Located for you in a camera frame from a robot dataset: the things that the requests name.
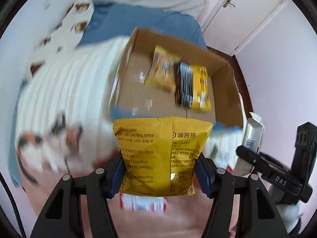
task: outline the blue bed sheet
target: blue bed sheet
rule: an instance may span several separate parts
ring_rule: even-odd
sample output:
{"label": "blue bed sheet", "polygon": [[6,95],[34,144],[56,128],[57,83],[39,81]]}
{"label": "blue bed sheet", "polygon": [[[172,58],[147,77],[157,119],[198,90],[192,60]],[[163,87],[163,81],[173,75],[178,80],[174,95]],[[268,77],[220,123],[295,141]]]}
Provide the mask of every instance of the blue bed sheet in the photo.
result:
{"label": "blue bed sheet", "polygon": [[130,36],[135,27],[171,35],[206,49],[199,24],[189,15],[109,2],[95,2],[94,14],[79,45]]}

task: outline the door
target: door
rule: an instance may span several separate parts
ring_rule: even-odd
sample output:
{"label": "door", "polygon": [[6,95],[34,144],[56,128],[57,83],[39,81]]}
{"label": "door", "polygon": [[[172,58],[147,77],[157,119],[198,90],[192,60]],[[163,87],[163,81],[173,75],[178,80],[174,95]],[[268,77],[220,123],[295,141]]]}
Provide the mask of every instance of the door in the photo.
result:
{"label": "door", "polygon": [[282,0],[225,0],[203,33],[206,45],[228,55]]}

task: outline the silver screw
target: silver screw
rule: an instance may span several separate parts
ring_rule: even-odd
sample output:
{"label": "silver screw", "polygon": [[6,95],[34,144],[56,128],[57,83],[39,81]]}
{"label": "silver screw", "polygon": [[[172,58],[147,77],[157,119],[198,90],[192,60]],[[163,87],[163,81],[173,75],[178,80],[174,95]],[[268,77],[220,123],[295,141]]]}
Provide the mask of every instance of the silver screw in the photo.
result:
{"label": "silver screw", "polygon": [[100,174],[103,174],[105,172],[105,170],[103,168],[98,168],[96,169],[95,173],[100,175]]}
{"label": "silver screw", "polygon": [[70,175],[63,175],[62,179],[64,181],[68,181],[70,179]]}
{"label": "silver screw", "polygon": [[255,174],[251,174],[251,179],[254,181],[257,181],[259,179],[259,176],[255,175]]}
{"label": "silver screw", "polygon": [[225,169],[223,169],[223,168],[217,168],[217,173],[218,173],[218,174],[223,175],[225,172],[226,172]]}

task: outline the yellow snack bag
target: yellow snack bag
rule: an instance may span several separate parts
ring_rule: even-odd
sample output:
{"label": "yellow snack bag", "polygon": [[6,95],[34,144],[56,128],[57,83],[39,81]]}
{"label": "yellow snack bag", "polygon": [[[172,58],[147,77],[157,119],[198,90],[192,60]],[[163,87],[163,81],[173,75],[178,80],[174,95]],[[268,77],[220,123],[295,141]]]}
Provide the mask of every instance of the yellow snack bag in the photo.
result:
{"label": "yellow snack bag", "polygon": [[180,62],[180,57],[156,46],[153,63],[145,80],[145,86],[167,89],[175,92],[174,64]]}
{"label": "yellow snack bag", "polygon": [[192,195],[194,165],[212,123],[178,117],[115,120],[126,165],[120,192],[143,196]]}
{"label": "yellow snack bag", "polygon": [[207,69],[203,66],[180,62],[177,73],[177,103],[195,110],[211,111]]}

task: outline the cardboard box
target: cardboard box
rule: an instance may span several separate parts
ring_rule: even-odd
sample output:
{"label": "cardboard box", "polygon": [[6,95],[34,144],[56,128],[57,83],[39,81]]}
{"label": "cardboard box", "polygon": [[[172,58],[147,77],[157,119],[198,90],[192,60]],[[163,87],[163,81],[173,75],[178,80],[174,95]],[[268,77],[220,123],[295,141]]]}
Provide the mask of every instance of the cardboard box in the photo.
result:
{"label": "cardboard box", "polygon": [[[207,68],[211,112],[176,105],[173,93],[144,86],[157,45],[181,56],[183,62]],[[111,105],[133,117],[178,116],[243,127],[240,98],[228,61],[195,44],[142,28],[134,30],[123,52]]]}

